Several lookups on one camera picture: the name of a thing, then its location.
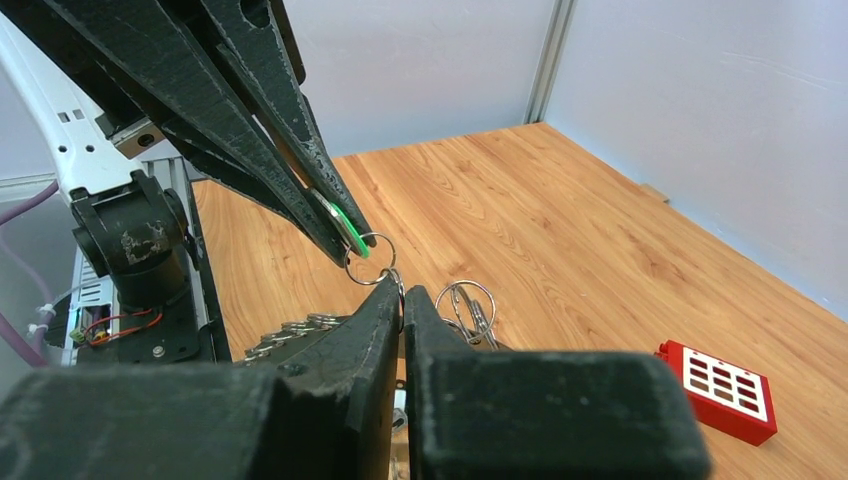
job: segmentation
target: green ring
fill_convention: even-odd
[[[344,214],[344,212],[342,211],[341,208],[339,208],[338,205],[336,205],[333,202],[328,202],[328,203],[333,206],[333,208],[336,210],[336,213],[338,213],[339,216],[342,218],[342,221],[344,222],[345,227],[347,227],[347,229],[350,230],[350,233],[353,234],[353,238],[356,239],[357,246],[359,247],[359,251],[362,252],[361,257],[362,258],[368,258],[371,255],[371,251],[368,249],[368,245],[365,244],[365,240],[362,240],[362,236],[359,235],[359,232],[356,231],[356,227],[354,227],[353,224],[350,223],[350,219],[347,218],[347,215]]]

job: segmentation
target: cable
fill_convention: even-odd
[[[32,266],[30,266],[30,264],[26,263],[23,258],[21,258],[17,253],[15,253],[14,250],[9,247],[9,244],[6,243],[6,238],[3,235],[3,232],[5,230],[5,228],[0,228],[0,249],[2,249],[6,253],[6,255],[8,255],[12,259],[12,261],[15,262],[18,267],[29,276],[29,278],[32,279],[32,281],[38,287],[38,290],[41,292],[41,298],[44,299],[44,302],[49,302],[53,294],[50,293],[50,289],[47,287],[47,282],[44,281],[44,278],[39,275],[38,272],[35,271]],[[33,350],[35,350],[35,352],[39,355],[42,354],[41,345],[43,344],[44,334],[47,331],[47,327],[50,325],[50,322],[52,322],[53,318],[56,316],[55,312],[52,310],[52,306],[55,305],[55,303],[47,305],[50,305],[50,308],[40,310],[43,313],[43,316],[41,318],[41,323],[38,326],[43,326],[43,328],[37,328],[34,331],[33,340],[31,342]]]
[[[160,312],[158,315],[156,315],[156,317],[153,320],[151,320],[150,323],[148,323],[147,325],[144,325],[144,326],[141,326],[141,327],[127,328],[127,329],[121,330],[120,332],[112,333],[110,335],[106,335],[105,337],[98,338],[98,339],[92,340],[92,339],[88,338],[88,334],[91,332],[91,330],[94,329],[94,327],[96,327],[98,325],[102,325],[106,322],[111,322],[112,320],[115,320],[117,318],[126,318],[126,317],[129,317],[129,316],[140,317],[140,316],[143,316],[143,315],[147,315],[148,313],[150,313],[152,311],[153,311],[153,309],[148,309],[148,310],[145,310],[143,312],[133,313],[132,315],[127,315],[127,314],[112,315],[111,317],[106,317],[106,318],[100,319],[96,322],[92,322],[91,325],[89,325],[88,328],[85,329],[85,333],[84,333],[84,336],[85,336],[85,338],[88,342],[88,345],[90,345],[92,347],[96,347],[96,346],[102,345],[102,344],[104,344],[104,343],[106,343],[110,340],[114,340],[116,338],[123,337],[123,336],[129,335],[131,333],[135,333],[139,330],[143,330],[145,328],[150,328],[150,327],[155,326],[160,321],[162,321],[162,317],[164,316],[164,314],[162,312]]]
[[[63,294],[61,294],[61,295],[57,296],[56,298],[54,298],[52,302],[50,302],[50,303],[46,304],[46,305],[45,305],[45,307],[47,307],[47,306],[51,306],[51,307],[52,307],[53,305],[58,305],[58,304],[59,304],[59,302],[61,302],[62,300],[64,300],[64,299],[65,299],[65,298],[67,298],[67,297],[70,297],[70,296],[71,296],[71,295],[73,295],[73,294],[74,294],[74,292],[76,292],[77,290],[82,290],[83,288],[88,288],[88,287],[90,287],[90,286],[92,286],[92,285],[98,285],[98,284],[99,284],[100,282],[102,282],[102,281],[103,281],[103,279],[102,279],[102,278],[98,278],[98,279],[96,279],[96,280],[92,280],[92,281],[90,281],[90,282],[81,283],[81,284],[77,285],[76,287],[71,288],[70,290],[66,290]]]
[[[0,228],[3,225],[9,223],[10,220],[23,215],[24,213],[32,210],[44,203],[45,200],[50,198],[54,193],[59,191],[59,183],[54,180],[50,185],[47,186],[44,190],[42,190],[38,195],[32,197],[31,199],[12,207],[8,211],[0,214]],[[50,300],[50,293],[47,291],[45,302]],[[44,318],[43,324],[49,324],[53,320],[53,315],[48,313]],[[0,313],[0,337],[3,337],[6,340],[6,343],[12,347],[14,350],[24,361],[30,364],[33,367],[43,367],[47,365],[47,361],[41,355],[41,343],[44,340],[44,331],[46,328],[39,328],[35,333],[35,342],[38,345],[37,349],[33,349],[26,340],[21,337],[21,335],[12,327],[12,324]]]

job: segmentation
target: pile of key rings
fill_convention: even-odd
[[[348,244],[344,256],[345,273],[347,273],[347,276],[355,283],[364,286],[377,285],[378,283],[382,282],[386,277],[391,276],[395,283],[397,283],[398,285],[400,307],[401,311],[403,311],[406,289],[403,284],[403,277],[396,268],[397,249],[395,248],[394,242],[392,242],[392,239],[389,238],[387,235],[379,232],[368,232],[360,235],[359,237],[361,240],[365,240],[366,238],[370,237],[379,237],[385,240],[389,244],[389,247],[391,247],[392,249],[391,262],[389,263],[388,267],[383,268],[380,271],[380,275],[374,280],[362,280],[356,278],[350,269],[350,254],[354,249],[350,246],[350,244]],[[486,317],[482,305],[479,301],[471,298],[471,296],[466,291],[466,286],[477,288],[486,294],[486,296],[489,298],[489,303],[491,304],[491,316],[489,316],[488,318]],[[439,308],[439,304],[442,302],[442,299],[446,296],[450,297],[451,306],[453,307],[453,312],[456,315],[456,320],[442,317],[442,320],[445,323],[454,328],[469,345],[478,346],[482,344],[483,340],[485,340],[488,344],[488,347],[492,350],[498,350],[501,347],[501,344],[498,343],[497,339],[495,338],[495,333],[493,330],[495,326],[495,315],[497,313],[497,306],[495,305],[495,297],[494,295],[492,295],[492,292],[490,292],[489,289],[473,280],[457,280],[455,282],[452,282],[447,287],[442,289],[442,291],[439,292],[439,295],[436,297],[435,305],[437,310]],[[462,320],[462,315],[460,313],[460,305],[462,303],[465,304],[468,311],[471,313],[471,324],[473,325],[471,329],[466,327],[465,322],[463,322]]]

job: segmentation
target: robotic arm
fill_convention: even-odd
[[[370,228],[327,155],[282,2],[3,1],[3,59],[54,158],[74,231],[123,303],[183,289],[186,213],[133,156],[167,138],[199,171],[292,222],[342,266]],[[104,135],[91,128],[97,120]],[[366,243],[374,244],[373,238]]]
[[[0,18],[0,57],[45,133],[74,236],[122,304],[183,308],[186,258],[197,260],[183,204],[124,158],[160,139],[339,266],[347,249],[367,256],[358,232],[371,229],[300,91],[282,2],[0,0],[0,11],[96,104],[50,81],[56,67]],[[384,479],[401,339],[413,479],[708,476],[662,361],[476,352],[423,287],[402,305],[398,287],[389,275],[349,317],[267,335],[288,347],[260,344],[268,361],[253,366],[43,369],[0,406],[0,477]]]

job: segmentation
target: metal frame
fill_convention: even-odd
[[[185,170],[184,160],[182,158],[164,158],[152,160],[143,163],[145,171],[150,176],[155,176],[163,189],[173,188],[180,198],[185,210],[191,212],[195,209],[195,205],[191,196],[191,184]],[[195,238],[201,238],[200,225],[197,223],[193,215],[189,215],[189,231]],[[202,264],[198,270],[188,269],[189,283],[191,284],[191,299],[194,303],[194,313],[198,335],[205,335],[203,329],[209,327],[211,322],[210,309],[215,310],[217,319],[220,319],[220,307],[217,304],[217,295],[214,292],[214,284],[211,287],[204,285],[204,270],[209,269],[209,265]],[[82,251],[77,249],[74,265],[74,274],[72,277],[72,288],[79,288],[83,285],[90,287],[81,288],[75,291],[71,297],[71,302],[68,309],[68,325],[66,328],[65,348],[62,354],[62,365],[72,366],[77,361],[77,351],[73,348],[73,341],[69,338],[83,315],[83,309],[97,305],[108,305],[112,311],[120,311],[120,303],[117,299],[117,292],[114,290],[114,285],[111,278],[97,278],[94,269],[85,260]],[[113,327],[120,329],[119,321],[113,323]],[[228,347],[224,347],[225,352],[220,352],[220,345],[226,346],[226,337],[223,339],[213,339],[214,343],[219,344],[219,348],[214,348],[215,361],[227,362],[230,360]]]
[[[524,123],[537,123],[545,118],[548,102],[551,99],[554,82],[556,81],[559,61],[562,57],[562,48],[571,25],[571,17],[577,0],[556,0],[554,3],[551,24],[548,27],[548,35],[545,46],[542,49],[542,57],[539,60],[539,68],[530,92],[530,101],[527,105],[527,114]]]

